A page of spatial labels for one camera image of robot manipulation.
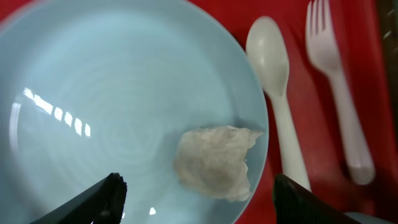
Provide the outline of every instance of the spoon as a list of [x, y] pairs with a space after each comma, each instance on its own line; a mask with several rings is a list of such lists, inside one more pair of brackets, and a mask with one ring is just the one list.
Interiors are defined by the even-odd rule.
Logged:
[[246, 41], [246, 53], [260, 79], [263, 90], [271, 99], [278, 131], [283, 172], [311, 191], [286, 97], [289, 58], [284, 39], [274, 20], [270, 17], [260, 17], [254, 22]]

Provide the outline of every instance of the light blue plate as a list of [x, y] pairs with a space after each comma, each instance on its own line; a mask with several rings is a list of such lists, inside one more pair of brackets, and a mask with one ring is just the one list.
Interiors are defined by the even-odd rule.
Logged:
[[265, 132], [264, 96], [244, 52], [185, 1], [65, 0], [29, 6], [0, 35], [0, 223], [27, 223], [110, 172], [128, 185], [122, 223], [232, 223], [248, 202], [202, 197], [172, 168], [185, 131]]

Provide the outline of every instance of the red surface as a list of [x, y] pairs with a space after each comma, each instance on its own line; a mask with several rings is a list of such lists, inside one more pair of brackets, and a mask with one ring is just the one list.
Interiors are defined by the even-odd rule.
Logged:
[[[280, 26], [290, 59], [288, 98], [313, 193], [342, 212], [363, 212], [398, 223], [398, 151], [372, 0], [330, 0], [346, 76], [376, 166], [376, 180], [354, 185], [345, 167], [330, 87], [309, 64], [304, 27], [309, 0], [192, 0], [219, 20], [244, 47], [251, 24], [271, 16]], [[0, 0], [0, 20], [27, 0]], [[274, 114], [269, 155], [254, 198], [239, 219], [275, 223], [272, 181], [282, 171]]]

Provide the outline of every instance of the fork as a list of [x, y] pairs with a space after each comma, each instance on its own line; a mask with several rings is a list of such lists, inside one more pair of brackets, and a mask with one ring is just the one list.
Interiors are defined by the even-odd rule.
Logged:
[[366, 185], [374, 179], [374, 164], [344, 75], [329, 0], [308, 4], [305, 43], [311, 64], [329, 79], [351, 178]]

